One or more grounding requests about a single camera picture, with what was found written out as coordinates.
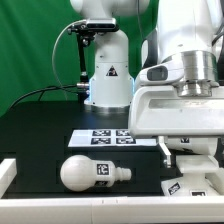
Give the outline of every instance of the white plastic housing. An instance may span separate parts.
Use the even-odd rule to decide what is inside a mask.
[[[97,35],[95,73],[85,104],[97,107],[126,107],[133,97],[133,78],[128,71],[128,38],[124,32]]]
[[[218,1],[212,0],[212,4],[208,2],[209,5],[206,0],[161,0],[159,2],[158,63],[171,55],[185,51],[201,50],[212,53],[211,43],[214,31],[217,30],[220,22],[221,13]],[[217,6],[216,10],[214,10],[213,2]]]
[[[91,160],[76,155],[63,163],[60,176],[68,189],[84,191],[93,186],[111,187],[117,180],[130,180],[131,170],[115,168],[111,161]]]
[[[112,15],[131,16],[137,14],[136,0],[70,0],[72,7],[84,18],[111,18]],[[143,12],[150,0],[139,1]]]
[[[17,174],[16,160],[4,159],[0,163],[0,199]]]
[[[188,150],[196,154],[214,156],[217,150],[217,138],[169,138],[167,147],[179,151]]]

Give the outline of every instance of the white light bulb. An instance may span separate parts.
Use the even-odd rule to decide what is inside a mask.
[[[131,170],[116,168],[111,161],[91,160],[76,155],[61,167],[61,180],[72,191],[84,191],[93,186],[111,187],[115,181],[131,179]]]

